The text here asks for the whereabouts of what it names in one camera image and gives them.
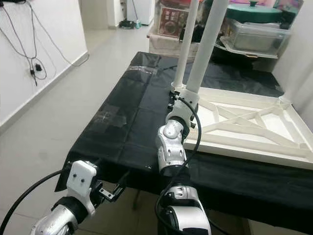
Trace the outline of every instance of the white tile floor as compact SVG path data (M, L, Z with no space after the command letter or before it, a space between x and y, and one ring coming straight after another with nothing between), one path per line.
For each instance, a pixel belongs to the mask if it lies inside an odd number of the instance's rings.
M0 136L0 219L31 184L62 167L69 149L131 59L138 51L148 51L148 30L148 27L118 29L108 32L106 40L105 37L100 41L87 38L90 59L61 80ZM21 203L6 235L29 233L36 220L64 195L64 192L53 192L56 181L57 178L49 180ZM130 216L134 192L128 189L120 203L103 205L94 219L98 222L87 221L82 225L86 231L78 234L136 234L137 225L144 224L140 220L147 212L138 210L135 216ZM149 199L144 200L149 207L156 199L147 193L141 197Z

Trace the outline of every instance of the black plastic sheet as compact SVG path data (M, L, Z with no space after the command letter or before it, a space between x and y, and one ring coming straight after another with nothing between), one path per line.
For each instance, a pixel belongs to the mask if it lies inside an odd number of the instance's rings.
M168 113L177 59L139 52L71 148L68 161L102 159L99 177L159 194L168 179L158 173L155 137ZM188 64L184 80L192 64ZM271 73L209 64L204 87L279 97ZM311 233L313 172L198 153L190 173L203 205L225 213ZM61 175L56 190L66 188Z

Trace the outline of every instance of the green pot lid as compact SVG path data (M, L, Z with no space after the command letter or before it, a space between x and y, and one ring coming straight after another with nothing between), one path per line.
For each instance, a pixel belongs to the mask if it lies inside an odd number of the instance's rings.
M281 19L282 11L276 8L255 5L256 1L248 4L230 4L226 17L239 21L240 23L275 23Z

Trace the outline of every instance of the transparent plastic container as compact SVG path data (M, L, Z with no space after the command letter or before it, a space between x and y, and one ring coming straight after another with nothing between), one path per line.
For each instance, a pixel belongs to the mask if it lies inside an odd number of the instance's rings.
M290 30L275 28L271 24L239 23L227 19L225 36L234 50L276 56L290 34Z

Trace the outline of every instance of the table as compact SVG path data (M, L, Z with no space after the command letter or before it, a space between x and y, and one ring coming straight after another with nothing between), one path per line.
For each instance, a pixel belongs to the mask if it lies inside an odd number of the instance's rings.
M65 160L99 158L99 177L116 183L128 170L127 186L159 194L168 179L158 173L155 137L168 113L177 59L139 52L79 136ZM192 64L187 64L184 82ZM271 73L210 63L202 85L281 96ZM198 153L191 180L203 206L248 219L313 233L313 171ZM67 175L56 191L66 188Z

